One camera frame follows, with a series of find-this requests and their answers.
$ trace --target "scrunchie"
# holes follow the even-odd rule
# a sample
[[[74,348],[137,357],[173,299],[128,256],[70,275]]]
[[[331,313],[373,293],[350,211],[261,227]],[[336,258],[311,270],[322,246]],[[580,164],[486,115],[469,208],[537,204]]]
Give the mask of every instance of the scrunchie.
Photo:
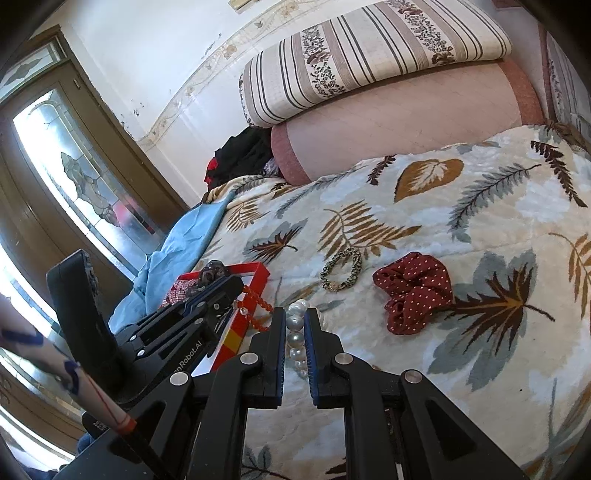
[[[453,301],[447,268],[431,255],[410,252],[374,273],[374,283],[391,300],[385,305],[388,330],[394,335],[413,335],[427,324],[435,309]]]

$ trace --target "pearl necklace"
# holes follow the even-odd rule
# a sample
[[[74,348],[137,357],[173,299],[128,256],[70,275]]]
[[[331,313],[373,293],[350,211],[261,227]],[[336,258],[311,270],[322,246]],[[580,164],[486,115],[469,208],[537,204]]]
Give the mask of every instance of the pearl necklace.
[[[295,363],[295,370],[302,377],[308,376],[308,364],[306,362],[306,347],[304,346],[304,333],[301,331],[304,327],[304,315],[310,308],[310,303],[304,299],[299,299],[287,307],[285,325],[287,326],[287,346],[289,348],[289,357]],[[322,325],[322,314],[317,309],[318,318]]]

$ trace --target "striped pillow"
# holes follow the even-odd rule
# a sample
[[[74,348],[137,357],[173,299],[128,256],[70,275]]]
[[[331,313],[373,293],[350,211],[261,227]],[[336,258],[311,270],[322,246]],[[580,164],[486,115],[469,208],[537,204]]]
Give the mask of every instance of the striped pillow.
[[[501,27],[467,1],[385,0],[259,53],[239,81],[242,107],[250,125],[271,127],[373,82],[510,52]]]

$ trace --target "stained glass window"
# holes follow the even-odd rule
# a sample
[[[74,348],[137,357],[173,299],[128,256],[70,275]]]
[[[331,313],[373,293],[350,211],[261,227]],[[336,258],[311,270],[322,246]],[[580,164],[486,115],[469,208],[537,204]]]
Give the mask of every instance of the stained glass window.
[[[76,225],[134,279],[163,232],[140,208],[86,138],[54,89],[23,109],[14,125],[47,188]]]
[[[64,58],[57,40],[43,45],[10,68],[0,81],[0,102],[30,78]]]

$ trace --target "bedspread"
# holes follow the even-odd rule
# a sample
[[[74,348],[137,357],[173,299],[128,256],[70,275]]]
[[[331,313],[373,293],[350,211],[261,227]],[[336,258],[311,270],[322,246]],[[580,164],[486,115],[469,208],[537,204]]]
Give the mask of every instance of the bedspread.
[[[480,144],[365,160],[299,188],[256,180],[196,268],[265,262],[265,300],[309,300],[345,351],[396,374],[423,371],[530,477],[551,478],[591,416],[585,155],[553,130],[518,127]],[[359,280],[322,290],[324,263],[348,247],[362,253]],[[447,267],[454,304],[420,333],[396,336],[372,274],[411,251]],[[349,271],[337,267],[333,279]],[[245,444],[247,480],[339,478],[342,412],[317,410],[288,359],[283,406],[251,410]]]

